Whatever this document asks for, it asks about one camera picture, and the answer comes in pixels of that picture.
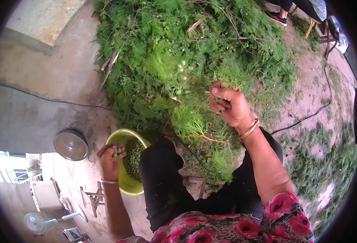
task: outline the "woman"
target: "woman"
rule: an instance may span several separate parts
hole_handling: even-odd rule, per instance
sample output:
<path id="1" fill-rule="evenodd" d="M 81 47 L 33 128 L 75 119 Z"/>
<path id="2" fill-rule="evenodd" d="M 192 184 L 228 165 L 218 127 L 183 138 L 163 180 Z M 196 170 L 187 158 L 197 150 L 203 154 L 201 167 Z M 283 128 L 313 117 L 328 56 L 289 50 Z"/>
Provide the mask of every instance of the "woman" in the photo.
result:
<path id="1" fill-rule="evenodd" d="M 161 137 L 145 149 L 139 170 L 154 232 L 151 242 L 313 242 L 311 224 L 282 166 L 280 145 L 257 126 L 240 90 L 216 82 L 210 92 L 210 108 L 220 111 L 241 136 L 246 147 L 243 163 L 230 184 L 195 201 L 178 173 L 183 159 L 175 144 Z M 98 152 L 110 232 L 115 241 L 147 242 L 134 235 L 120 197 L 119 158 L 112 158 L 116 149 L 106 145 Z"/>

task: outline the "pile of cypress branches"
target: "pile of cypress branches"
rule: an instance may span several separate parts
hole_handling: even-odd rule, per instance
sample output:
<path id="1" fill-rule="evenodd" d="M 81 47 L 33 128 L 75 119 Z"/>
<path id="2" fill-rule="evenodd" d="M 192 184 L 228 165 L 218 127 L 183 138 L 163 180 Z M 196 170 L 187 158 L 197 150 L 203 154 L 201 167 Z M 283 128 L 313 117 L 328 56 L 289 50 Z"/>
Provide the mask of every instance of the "pile of cypress branches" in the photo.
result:
<path id="1" fill-rule="evenodd" d="M 231 181 L 242 147 L 208 90 L 240 87 L 266 124 L 295 81 L 282 28 L 254 0 L 96 0 L 95 9 L 98 64 L 117 56 L 104 87 L 118 127 L 148 139 L 172 128 L 203 161 L 200 176 Z"/>

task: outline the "potted plant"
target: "potted plant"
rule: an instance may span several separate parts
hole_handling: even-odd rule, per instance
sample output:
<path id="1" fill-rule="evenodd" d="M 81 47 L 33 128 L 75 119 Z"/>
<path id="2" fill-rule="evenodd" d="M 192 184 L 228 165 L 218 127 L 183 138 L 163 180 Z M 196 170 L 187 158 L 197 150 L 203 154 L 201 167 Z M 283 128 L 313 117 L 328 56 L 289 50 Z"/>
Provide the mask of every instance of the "potted plant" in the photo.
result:
<path id="1" fill-rule="evenodd" d="M 29 177 L 32 177 L 32 176 L 34 176 L 34 175 L 38 175 L 39 174 L 39 172 L 38 172 L 38 166 L 32 166 L 32 167 L 29 167 L 29 168 L 27 168 L 27 174 L 28 174 L 28 176 Z"/>

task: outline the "window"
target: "window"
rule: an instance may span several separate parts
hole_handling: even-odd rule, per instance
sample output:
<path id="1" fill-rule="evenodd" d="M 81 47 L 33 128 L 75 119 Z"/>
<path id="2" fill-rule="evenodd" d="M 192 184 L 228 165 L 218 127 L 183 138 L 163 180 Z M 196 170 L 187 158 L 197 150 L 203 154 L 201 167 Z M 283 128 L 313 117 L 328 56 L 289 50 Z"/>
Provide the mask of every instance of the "window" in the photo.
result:
<path id="1" fill-rule="evenodd" d="M 18 182 L 21 182 L 21 181 L 29 178 L 29 176 L 27 175 L 26 169 L 14 169 L 13 171 L 15 172 L 16 179 Z"/>
<path id="2" fill-rule="evenodd" d="M 9 153 L 7 151 L 0 151 L 0 156 L 8 157 Z"/>
<path id="3" fill-rule="evenodd" d="M 7 151 L 0 151 L 1 157 L 19 157 L 19 158 L 26 158 L 26 153 L 11 153 Z"/>
<path id="4" fill-rule="evenodd" d="M 26 153 L 10 153 L 10 152 L 8 152 L 8 153 L 12 157 L 26 158 Z"/>

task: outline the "bracelet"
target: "bracelet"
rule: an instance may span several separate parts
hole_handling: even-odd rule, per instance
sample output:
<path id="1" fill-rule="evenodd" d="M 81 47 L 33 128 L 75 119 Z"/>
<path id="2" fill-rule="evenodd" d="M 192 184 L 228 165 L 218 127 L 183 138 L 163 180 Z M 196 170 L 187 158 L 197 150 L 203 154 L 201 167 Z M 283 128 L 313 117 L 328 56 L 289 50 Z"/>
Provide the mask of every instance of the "bracelet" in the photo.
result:
<path id="1" fill-rule="evenodd" d="M 118 183 L 117 180 L 110 181 L 110 180 L 103 180 L 103 179 L 101 179 L 101 182 L 105 183 L 105 184 L 117 184 Z"/>
<path id="2" fill-rule="evenodd" d="M 255 123 L 254 125 L 250 128 L 250 130 L 248 132 L 246 132 L 245 134 L 243 134 L 242 136 L 240 136 L 239 138 L 243 141 L 245 138 L 247 138 L 247 136 L 249 136 L 249 134 L 254 130 L 255 126 L 257 126 L 259 122 L 258 118 L 255 118 Z"/>

